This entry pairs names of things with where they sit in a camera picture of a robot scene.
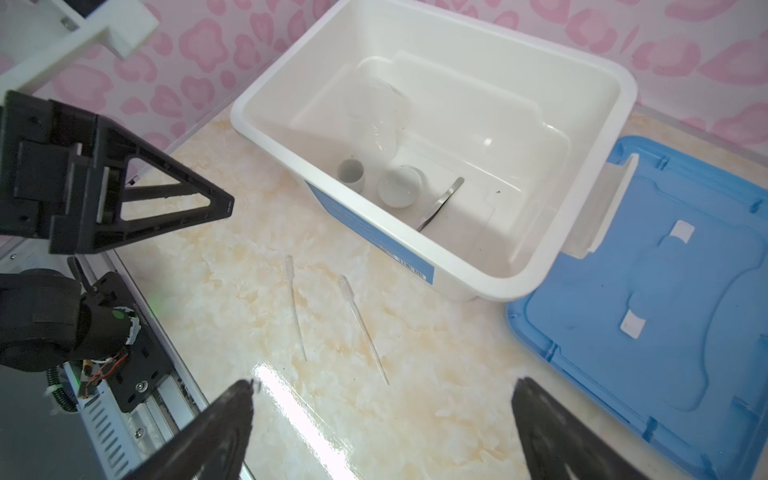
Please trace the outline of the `clear glass beaker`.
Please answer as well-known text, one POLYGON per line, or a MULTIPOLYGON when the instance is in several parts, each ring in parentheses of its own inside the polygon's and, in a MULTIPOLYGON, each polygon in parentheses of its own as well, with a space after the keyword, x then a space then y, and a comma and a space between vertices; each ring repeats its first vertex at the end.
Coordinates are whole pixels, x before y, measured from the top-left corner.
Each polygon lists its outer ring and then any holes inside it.
POLYGON ((384 165, 395 158, 405 100, 390 84, 373 77, 353 78, 342 97, 347 138, 353 154, 384 165))

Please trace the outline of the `white ceramic evaporating dish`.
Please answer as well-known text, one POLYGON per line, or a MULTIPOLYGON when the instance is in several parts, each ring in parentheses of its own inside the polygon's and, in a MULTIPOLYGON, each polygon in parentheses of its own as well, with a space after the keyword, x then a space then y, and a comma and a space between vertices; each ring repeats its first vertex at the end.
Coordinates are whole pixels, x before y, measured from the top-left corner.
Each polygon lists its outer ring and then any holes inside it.
POLYGON ((387 170, 379 179, 377 191, 380 200, 394 209, 413 205, 421 194, 423 185, 419 170, 411 166, 398 166, 387 170))

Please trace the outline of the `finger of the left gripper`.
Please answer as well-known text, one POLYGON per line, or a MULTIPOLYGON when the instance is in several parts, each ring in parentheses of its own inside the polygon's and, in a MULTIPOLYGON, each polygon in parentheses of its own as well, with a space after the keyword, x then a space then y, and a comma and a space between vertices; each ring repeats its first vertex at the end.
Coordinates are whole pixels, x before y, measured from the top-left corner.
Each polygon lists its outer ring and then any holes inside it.
POLYGON ((232 195, 113 120, 10 90, 1 107, 1 233, 95 254, 231 216, 232 195), (199 194, 208 205, 125 220, 124 204, 199 194))

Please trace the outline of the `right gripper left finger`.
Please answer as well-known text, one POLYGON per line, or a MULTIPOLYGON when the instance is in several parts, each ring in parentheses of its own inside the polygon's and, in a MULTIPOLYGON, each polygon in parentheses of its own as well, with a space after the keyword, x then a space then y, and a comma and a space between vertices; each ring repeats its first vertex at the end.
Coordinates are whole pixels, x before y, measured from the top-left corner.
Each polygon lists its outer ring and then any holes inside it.
POLYGON ((127 479, 252 479, 246 453, 257 382, 237 380, 212 402, 197 403, 183 382, 163 381, 156 403, 170 434, 127 479))

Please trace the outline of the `white plastic storage bin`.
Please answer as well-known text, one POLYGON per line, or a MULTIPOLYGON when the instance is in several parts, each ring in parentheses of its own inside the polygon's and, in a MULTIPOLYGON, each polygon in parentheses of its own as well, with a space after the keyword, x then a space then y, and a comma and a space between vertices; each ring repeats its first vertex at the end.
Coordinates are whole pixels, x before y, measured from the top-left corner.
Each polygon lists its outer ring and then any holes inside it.
POLYGON ((625 68, 569 47, 420 2, 340 1, 234 102, 231 122, 329 215, 440 293, 508 302, 560 254, 582 259, 602 243, 637 167, 607 163, 637 93, 625 68), (405 100, 384 165, 348 142, 342 97, 356 77, 405 100), (361 194, 336 178, 350 158, 365 167, 361 194), (377 185, 402 165, 423 185, 394 209, 377 185))

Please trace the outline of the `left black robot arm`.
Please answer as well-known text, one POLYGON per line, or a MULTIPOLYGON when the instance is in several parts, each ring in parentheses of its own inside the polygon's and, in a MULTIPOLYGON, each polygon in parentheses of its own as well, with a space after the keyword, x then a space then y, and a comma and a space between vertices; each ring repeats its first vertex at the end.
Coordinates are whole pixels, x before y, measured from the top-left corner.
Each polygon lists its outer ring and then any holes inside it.
MULTIPOLYGON (((231 215, 233 197, 113 120, 9 91, 1 107, 1 232, 53 255, 102 253, 231 215)), ((1 278, 1 362, 40 372, 119 352, 139 325, 76 277, 1 278)))

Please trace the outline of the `metal tweezers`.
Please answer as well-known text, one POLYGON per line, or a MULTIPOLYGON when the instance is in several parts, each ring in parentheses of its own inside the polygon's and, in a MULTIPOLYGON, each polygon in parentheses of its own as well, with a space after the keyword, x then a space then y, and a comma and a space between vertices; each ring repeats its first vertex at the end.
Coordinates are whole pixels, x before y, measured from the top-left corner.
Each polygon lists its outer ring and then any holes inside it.
POLYGON ((464 184, 464 182, 465 179, 463 177, 457 178, 454 183, 436 200, 436 202, 427 210, 425 215, 421 218, 415 227, 418 232, 421 232, 427 225, 432 222, 435 216, 456 193, 456 191, 464 184))

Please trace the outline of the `small white ceramic crucible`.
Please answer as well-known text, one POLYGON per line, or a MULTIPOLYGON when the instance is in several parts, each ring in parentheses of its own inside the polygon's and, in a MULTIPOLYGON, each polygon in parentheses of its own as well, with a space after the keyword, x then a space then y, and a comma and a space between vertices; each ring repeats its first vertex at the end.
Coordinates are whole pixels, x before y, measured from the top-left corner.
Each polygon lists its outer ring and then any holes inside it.
POLYGON ((361 194, 365 187, 365 167, 357 159, 343 160, 336 169, 336 178, 343 185, 361 194))

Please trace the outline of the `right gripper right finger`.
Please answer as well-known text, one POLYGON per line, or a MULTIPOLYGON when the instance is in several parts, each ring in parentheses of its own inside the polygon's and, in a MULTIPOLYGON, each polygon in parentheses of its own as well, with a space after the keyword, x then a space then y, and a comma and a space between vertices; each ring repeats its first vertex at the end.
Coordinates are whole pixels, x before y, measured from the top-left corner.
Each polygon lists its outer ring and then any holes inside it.
POLYGON ((515 384, 511 407, 533 479, 643 479, 533 379, 515 384))

